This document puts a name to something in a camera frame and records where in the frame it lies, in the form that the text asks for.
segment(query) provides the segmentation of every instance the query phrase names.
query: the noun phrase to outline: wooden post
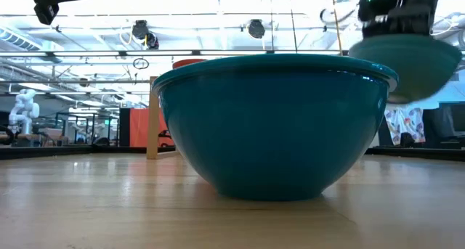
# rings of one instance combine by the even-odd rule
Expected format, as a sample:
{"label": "wooden post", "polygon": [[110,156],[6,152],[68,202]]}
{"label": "wooden post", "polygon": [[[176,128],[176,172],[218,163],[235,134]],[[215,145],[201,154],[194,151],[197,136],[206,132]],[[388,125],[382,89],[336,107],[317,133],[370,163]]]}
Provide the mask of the wooden post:
{"label": "wooden post", "polygon": [[[153,81],[157,77],[150,77],[150,89]],[[156,159],[158,155],[158,125],[160,104],[158,103],[158,95],[150,93],[148,102],[148,139],[147,139],[147,159]]]}

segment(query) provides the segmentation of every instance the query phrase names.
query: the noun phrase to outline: teal bowl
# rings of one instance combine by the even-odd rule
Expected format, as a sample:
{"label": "teal bowl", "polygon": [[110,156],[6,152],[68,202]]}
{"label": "teal bowl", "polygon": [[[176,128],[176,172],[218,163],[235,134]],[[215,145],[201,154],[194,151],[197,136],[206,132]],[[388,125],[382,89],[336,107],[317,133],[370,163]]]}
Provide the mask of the teal bowl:
{"label": "teal bowl", "polygon": [[363,155],[396,85],[363,60],[263,54],[169,71],[153,91],[177,149],[219,194],[304,200]]}

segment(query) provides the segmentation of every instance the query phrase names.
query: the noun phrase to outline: ceiling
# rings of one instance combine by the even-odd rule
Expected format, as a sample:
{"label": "ceiling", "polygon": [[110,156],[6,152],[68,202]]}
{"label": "ceiling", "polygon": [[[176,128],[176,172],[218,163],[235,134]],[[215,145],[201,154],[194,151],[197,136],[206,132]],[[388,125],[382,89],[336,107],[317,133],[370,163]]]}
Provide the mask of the ceiling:
{"label": "ceiling", "polygon": [[[434,34],[465,50],[465,0],[440,0]],[[342,49],[362,39],[356,18],[358,0],[336,5]],[[42,25],[33,11],[33,0],[0,0],[0,28],[19,35],[43,51],[143,50],[142,41],[130,40],[136,20],[147,20],[160,42],[160,50],[338,50],[332,0],[86,0],[60,5],[52,26]],[[262,20],[266,33],[261,40],[248,34],[253,19]],[[0,51],[25,51],[0,40]],[[109,83],[49,85],[55,91],[149,91],[148,84],[111,83],[114,80],[147,80],[171,69],[173,61],[185,57],[146,57],[150,66],[138,70],[138,57],[61,57],[60,63],[37,57],[10,57],[0,65],[4,80],[109,80]],[[19,91],[23,86],[6,85],[0,91]],[[55,110],[85,105],[91,99],[104,107],[130,103],[147,104],[148,95],[67,95],[69,99],[37,96],[41,106]],[[0,97],[0,109],[12,107],[11,97]]]}

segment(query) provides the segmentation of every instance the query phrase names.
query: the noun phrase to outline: bowl rim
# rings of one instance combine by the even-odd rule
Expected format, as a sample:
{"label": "bowl rim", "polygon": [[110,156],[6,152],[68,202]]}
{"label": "bowl rim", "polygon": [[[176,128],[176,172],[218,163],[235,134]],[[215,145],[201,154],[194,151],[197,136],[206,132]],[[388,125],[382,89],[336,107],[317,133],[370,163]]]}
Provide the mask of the bowl rim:
{"label": "bowl rim", "polygon": [[257,54],[197,62],[170,70],[154,80],[151,90],[157,94],[160,88],[168,83],[206,73],[221,73],[223,70],[233,68],[235,70],[259,70],[260,68],[272,70],[289,66],[303,70],[319,68],[362,73],[386,81],[389,84],[389,92],[394,91],[399,82],[399,76],[392,69],[353,57],[324,54]]}

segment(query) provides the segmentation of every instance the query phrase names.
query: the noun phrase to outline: table surface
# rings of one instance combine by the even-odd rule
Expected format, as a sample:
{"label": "table surface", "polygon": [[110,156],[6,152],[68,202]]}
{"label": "table surface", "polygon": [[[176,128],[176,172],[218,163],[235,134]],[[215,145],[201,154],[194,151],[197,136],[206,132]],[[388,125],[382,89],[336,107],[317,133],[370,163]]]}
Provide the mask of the table surface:
{"label": "table surface", "polygon": [[365,156],[321,197],[220,197],[184,160],[0,161],[0,248],[465,248],[465,163]]}

